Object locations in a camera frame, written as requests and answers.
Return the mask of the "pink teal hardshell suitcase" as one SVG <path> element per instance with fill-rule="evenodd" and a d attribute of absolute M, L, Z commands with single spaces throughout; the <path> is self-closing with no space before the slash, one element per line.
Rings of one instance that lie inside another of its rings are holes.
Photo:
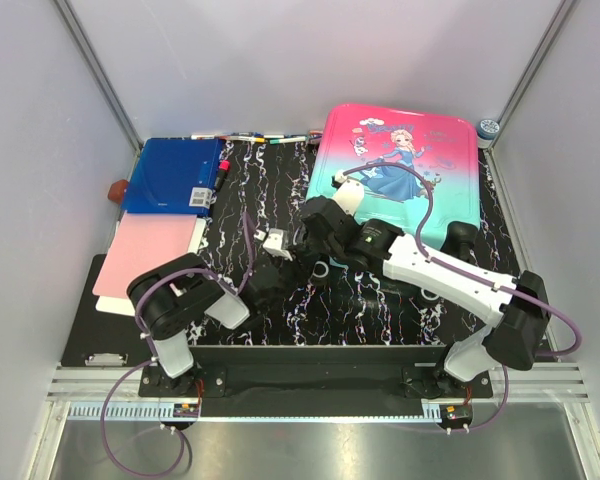
<path fill-rule="evenodd" d="M 364 185 L 353 216 L 359 224 L 382 220 L 414 236 L 419 247 L 468 263 L 479 192 L 476 132 L 466 121 L 339 105 L 327 118 L 307 200 L 332 199 L 340 170 Z"/>

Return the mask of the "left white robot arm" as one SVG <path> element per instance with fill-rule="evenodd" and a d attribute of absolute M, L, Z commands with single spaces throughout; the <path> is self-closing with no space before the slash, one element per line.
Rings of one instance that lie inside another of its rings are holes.
<path fill-rule="evenodd" d="M 250 329 L 307 283 L 312 270 L 293 256 L 267 254 L 246 272 L 246 283 L 236 292 L 200 256 L 188 253 L 133 279 L 126 294 L 161 384 L 176 396 L 194 388 L 196 362 L 186 334 L 192 323 L 208 317 L 226 330 Z"/>

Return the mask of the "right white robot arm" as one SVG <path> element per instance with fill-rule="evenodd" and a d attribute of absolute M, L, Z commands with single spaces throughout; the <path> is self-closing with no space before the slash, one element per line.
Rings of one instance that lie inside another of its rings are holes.
<path fill-rule="evenodd" d="M 448 300 L 478 317 L 483 328 L 455 341 L 434 371 L 434 384 L 456 396 L 478 374 L 503 365 L 530 370 L 550 320 L 543 279 L 530 271 L 519 277 L 480 269 L 432 248 L 382 220 L 363 224 L 323 196 L 301 209 L 306 241 L 314 252 L 353 271 L 410 284 Z"/>

